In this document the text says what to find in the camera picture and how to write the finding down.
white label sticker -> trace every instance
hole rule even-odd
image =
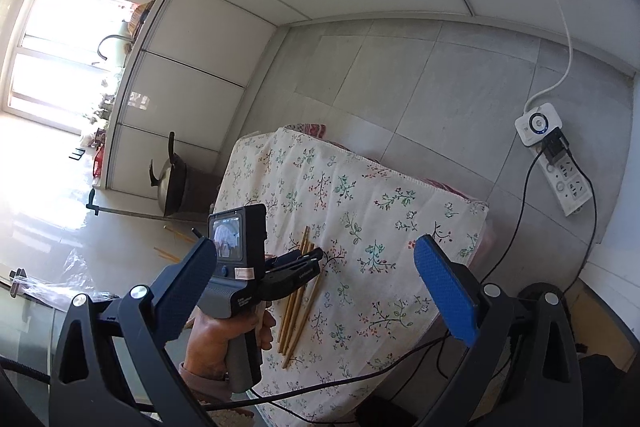
[[[241,281],[250,281],[255,279],[255,272],[253,268],[236,268],[236,279]]]

white power strip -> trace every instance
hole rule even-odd
[[[533,147],[529,147],[529,150],[533,156],[536,156],[541,147],[542,143],[537,143]],[[551,185],[551,190],[558,198],[565,216],[572,214],[593,198],[589,184],[582,177],[574,161],[569,158],[567,153],[564,153],[556,162],[556,165],[549,164],[546,156],[541,154],[538,164],[545,173],[546,179]]]

table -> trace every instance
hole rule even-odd
[[[255,386],[261,396],[371,373],[411,349],[438,313],[415,269],[415,239],[431,233],[452,261],[468,265],[488,211],[482,201],[284,128],[238,140],[215,211],[258,202],[267,208],[266,253],[295,248],[306,225],[310,241],[326,252],[320,291],[288,367],[280,367],[283,356],[275,348],[264,353]],[[274,335],[285,305],[284,299],[273,304]],[[382,379],[280,404],[309,420],[335,420]],[[274,426],[306,425],[270,404],[260,411]]]

device screen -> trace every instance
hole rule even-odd
[[[242,260],[240,245],[240,218],[225,217],[213,222],[213,242],[216,245],[219,259],[230,261]]]

window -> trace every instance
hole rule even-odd
[[[7,111],[79,132],[113,67],[98,57],[98,44],[124,33],[131,11],[120,0],[33,0],[12,55]],[[113,56],[116,42],[105,42],[103,53]]]

